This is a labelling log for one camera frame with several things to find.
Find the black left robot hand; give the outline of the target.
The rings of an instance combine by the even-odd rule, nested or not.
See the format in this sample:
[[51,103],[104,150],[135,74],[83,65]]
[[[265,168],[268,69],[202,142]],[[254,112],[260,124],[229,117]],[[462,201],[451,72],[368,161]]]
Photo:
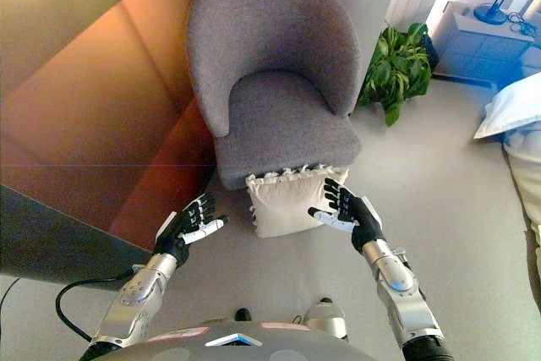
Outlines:
[[227,215],[214,217],[216,200],[203,193],[182,211],[172,211],[156,233],[153,254],[169,254],[183,265],[189,257],[189,246],[225,226]]

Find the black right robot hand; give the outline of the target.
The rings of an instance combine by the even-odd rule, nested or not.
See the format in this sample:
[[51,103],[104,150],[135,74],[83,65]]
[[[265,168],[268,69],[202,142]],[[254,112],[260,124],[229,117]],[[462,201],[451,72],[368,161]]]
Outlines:
[[310,216],[328,226],[351,233],[352,246],[360,254],[366,243],[385,241],[381,219],[365,196],[355,195],[332,178],[325,178],[324,192],[331,212],[309,207]]

